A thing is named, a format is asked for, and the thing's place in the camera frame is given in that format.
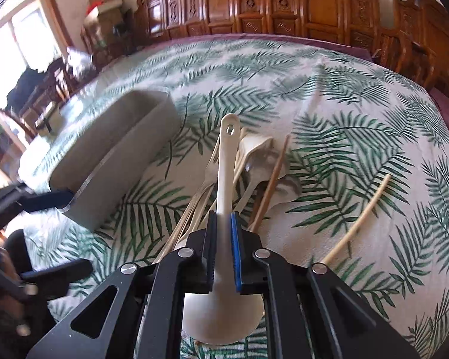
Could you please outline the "grey rectangular utensil tray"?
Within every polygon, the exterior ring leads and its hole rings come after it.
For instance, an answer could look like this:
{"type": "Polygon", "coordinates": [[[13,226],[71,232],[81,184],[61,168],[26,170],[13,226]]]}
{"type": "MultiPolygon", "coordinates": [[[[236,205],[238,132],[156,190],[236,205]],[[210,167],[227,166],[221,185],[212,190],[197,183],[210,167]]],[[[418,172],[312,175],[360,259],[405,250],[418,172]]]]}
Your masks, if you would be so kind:
{"type": "Polygon", "coordinates": [[[169,91],[124,94],[86,128],[52,171],[50,188],[74,194],[59,212],[86,229],[99,228],[180,125],[169,91]]]}

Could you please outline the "large cream serving spoon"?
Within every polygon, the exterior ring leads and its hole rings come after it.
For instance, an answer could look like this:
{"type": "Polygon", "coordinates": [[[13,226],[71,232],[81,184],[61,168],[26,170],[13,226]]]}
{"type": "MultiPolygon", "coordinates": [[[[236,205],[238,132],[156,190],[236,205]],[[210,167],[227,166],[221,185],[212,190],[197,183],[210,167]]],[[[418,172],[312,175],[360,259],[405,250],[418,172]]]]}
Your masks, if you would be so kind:
{"type": "Polygon", "coordinates": [[[240,141],[240,121],[227,114],[220,122],[220,154],[216,196],[216,260],[209,294],[187,294],[182,329],[210,346],[245,339],[260,324],[264,310],[260,295],[241,295],[234,282],[231,243],[233,175],[240,141]]]}

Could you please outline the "brown wooden chopstick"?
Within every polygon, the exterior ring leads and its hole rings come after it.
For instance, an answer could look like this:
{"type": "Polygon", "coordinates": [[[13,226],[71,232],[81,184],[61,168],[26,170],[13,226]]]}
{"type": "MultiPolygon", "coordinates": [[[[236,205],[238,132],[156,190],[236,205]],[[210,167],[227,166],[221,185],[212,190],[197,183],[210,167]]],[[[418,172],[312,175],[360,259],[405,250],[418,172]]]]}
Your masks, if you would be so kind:
{"type": "Polygon", "coordinates": [[[271,177],[269,179],[267,188],[263,194],[263,197],[262,197],[262,200],[260,203],[260,207],[257,210],[257,213],[256,213],[253,223],[249,227],[250,232],[257,233],[259,231],[260,224],[263,221],[265,213],[268,210],[268,206],[269,206],[271,197],[274,193],[274,190],[276,189],[277,180],[279,178],[280,171],[281,171],[283,163],[285,161],[285,154],[286,154],[286,149],[289,145],[289,141],[290,141],[290,135],[286,135],[285,142],[283,144],[283,148],[278,156],[277,162],[276,162],[276,164],[273,168],[273,171],[271,173],[271,177]]]}

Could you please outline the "palm leaf tablecloth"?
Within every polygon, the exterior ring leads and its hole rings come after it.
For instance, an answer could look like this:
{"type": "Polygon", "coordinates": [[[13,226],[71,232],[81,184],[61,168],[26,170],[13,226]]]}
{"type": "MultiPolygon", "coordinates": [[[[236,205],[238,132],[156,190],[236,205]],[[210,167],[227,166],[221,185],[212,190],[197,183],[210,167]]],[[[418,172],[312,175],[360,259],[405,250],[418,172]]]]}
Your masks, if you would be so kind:
{"type": "Polygon", "coordinates": [[[273,208],[263,244],[289,262],[321,260],[350,230],[385,176],[357,236],[331,263],[416,349],[449,337],[449,129],[427,92],[358,57],[286,41],[208,40],[142,52],[102,73],[63,109],[70,125],[34,141],[20,176],[46,191],[65,153],[120,96],[167,88],[176,134],[97,230],[56,210],[23,220],[35,269],[87,258],[91,277],[48,308],[63,319],[123,263],[152,263],[204,180],[224,115],[285,149],[302,193],[273,208]]]}

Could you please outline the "cardboard boxes stack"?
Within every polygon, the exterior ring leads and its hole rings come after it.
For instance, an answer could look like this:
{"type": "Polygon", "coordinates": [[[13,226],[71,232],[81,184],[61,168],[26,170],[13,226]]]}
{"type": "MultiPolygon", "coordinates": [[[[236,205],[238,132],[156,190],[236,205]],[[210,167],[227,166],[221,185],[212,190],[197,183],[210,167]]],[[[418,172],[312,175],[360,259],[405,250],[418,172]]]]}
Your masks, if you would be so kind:
{"type": "Polygon", "coordinates": [[[82,32],[94,47],[114,42],[116,28],[125,25],[123,3],[124,0],[89,0],[82,32]]]}

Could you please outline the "carved wooden folding screen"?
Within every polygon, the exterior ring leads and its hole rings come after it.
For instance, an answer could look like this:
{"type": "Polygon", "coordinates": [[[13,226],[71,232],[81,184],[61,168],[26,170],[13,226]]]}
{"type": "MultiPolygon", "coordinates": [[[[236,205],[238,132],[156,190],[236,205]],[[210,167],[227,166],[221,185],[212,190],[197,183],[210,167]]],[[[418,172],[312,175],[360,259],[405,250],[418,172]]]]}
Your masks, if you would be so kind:
{"type": "Polygon", "coordinates": [[[394,0],[393,27],[378,0],[137,0],[140,44],[262,33],[366,49],[390,70],[449,96],[449,13],[436,0],[394,0]]]}

